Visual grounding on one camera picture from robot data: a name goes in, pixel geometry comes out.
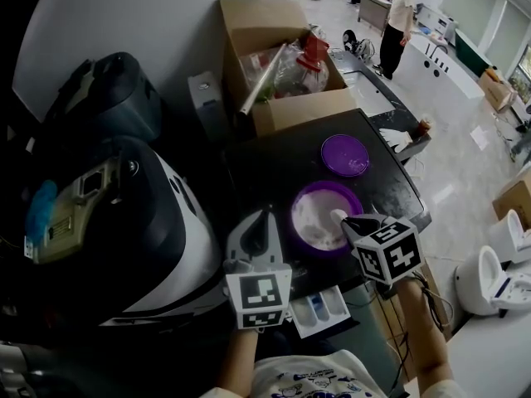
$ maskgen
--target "white shirt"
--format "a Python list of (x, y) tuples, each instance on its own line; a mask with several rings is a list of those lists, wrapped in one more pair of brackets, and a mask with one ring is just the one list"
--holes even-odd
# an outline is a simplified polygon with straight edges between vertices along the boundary
[(391, 10), (389, 11), (389, 25), (398, 31), (404, 32), (410, 11), (409, 7), (414, 6), (415, 0), (392, 0)]
[[(386, 398), (367, 369), (351, 352), (326, 357), (266, 358), (255, 364), (251, 398)], [(214, 388), (202, 398), (239, 398)], [(431, 386), (422, 398), (466, 398), (454, 381)]]

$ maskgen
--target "white cream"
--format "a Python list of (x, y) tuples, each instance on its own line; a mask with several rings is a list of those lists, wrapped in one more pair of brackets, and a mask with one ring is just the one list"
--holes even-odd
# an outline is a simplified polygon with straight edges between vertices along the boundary
[(303, 195), (291, 214), (295, 230), (308, 245), (319, 250), (336, 250), (347, 244), (333, 210), (351, 212), (347, 199), (330, 190), (317, 190)]

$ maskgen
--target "small container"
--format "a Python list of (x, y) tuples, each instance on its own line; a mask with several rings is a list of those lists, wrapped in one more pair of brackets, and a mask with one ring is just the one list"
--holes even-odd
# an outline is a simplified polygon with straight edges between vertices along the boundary
[(360, 176), (369, 166), (365, 146), (357, 138), (346, 134), (337, 134), (324, 140), (321, 157), (330, 171), (342, 177)]
[(290, 312), (302, 339), (350, 318), (338, 286), (290, 302)]
[(431, 124), (427, 119), (421, 119), (421, 122), (418, 123), (417, 130), (415, 130), (415, 133), (412, 135), (412, 139), (415, 140), (416, 138), (422, 137), (424, 134), (426, 134), (431, 129)]
[(300, 191), (300, 193), (295, 198), (293, 205), (291, 206), (290, 224), (291, 224), (292, 231), (293, 231), (293, 237), (295, 238), (297, 246), (299, 246), (308, 255), (316, 256), (319, 258), (333, 258), (333, 257), (345, 255), (350, 250), (348, 241), (345, 237), (342, 237), (342, 239), (344, 240), (342, 240), (342, 244), (339, 245), (337, 248), (332, 249), (332, 250), (322, 250), (322, 249), (312, 246), (300, 234), (300, 228), (297, 229), (296, 222), (295, 222), (295, 217), (298, 211), (297, 204), (302, 199), (302, 197), (309, 195), (311, 193), (320, 192), (320, 191), (337, 193), (342, 198), (340, 199), (340, 201), (343, 203), (343, 207), (330, 207), (330, 208), (324, 209), (323, 210), (324, 216), (329, 215), (329, 213), (333, 209), (341, 209), (345, 211), (348, 216), (356, 216), (359, 214), (363, 214), (363, 207), (362, 207), (361, 202), (356, 197), (354, 192), (350, 190), (349, 188), (347, 188), (346, 186), (344, 186), (343, 184), (339, 184), (337, 182), (330, 182), (330, 181), (314, 182), (314, 183), (309, 184), (303, 190)]

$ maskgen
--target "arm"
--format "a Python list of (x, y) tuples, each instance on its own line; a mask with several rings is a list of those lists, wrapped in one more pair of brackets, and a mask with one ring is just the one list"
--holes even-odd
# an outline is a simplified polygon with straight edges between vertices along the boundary
[(258, 332), (255, 330), (236, 330), (232, 334), (222, 372), (217, 379), (218, 387), (243, 397), (251, 394), (257, 343)]
[(413, 28), (413, 6), (407, 8), (407, 24), (406, 30), (404, 31), (404, 38), (400, 41), (400, 44), (405, 46), (408, 41), (412, 39), (412, 28)]
[(406, 319), (409, 347), (422, 395), (431, 385), (453, 379), (446, 341), (433, 323), (418, 282), (413, 279), (401, 280), (397, 283), (397, 292)]

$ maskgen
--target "white toilet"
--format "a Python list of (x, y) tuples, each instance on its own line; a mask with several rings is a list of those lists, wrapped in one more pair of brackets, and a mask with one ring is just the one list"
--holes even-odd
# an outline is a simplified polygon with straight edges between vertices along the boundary
[(531, 309), (531, 276), (502, 270), (496, 253), (483, 246), (455, 270), (455, 289), (469, 313), (496, 314), (500, 309)]
[(499, 262), (531, 260), (531, 230), (525, 231), (515, 210), (489, 228), (489, 245)]

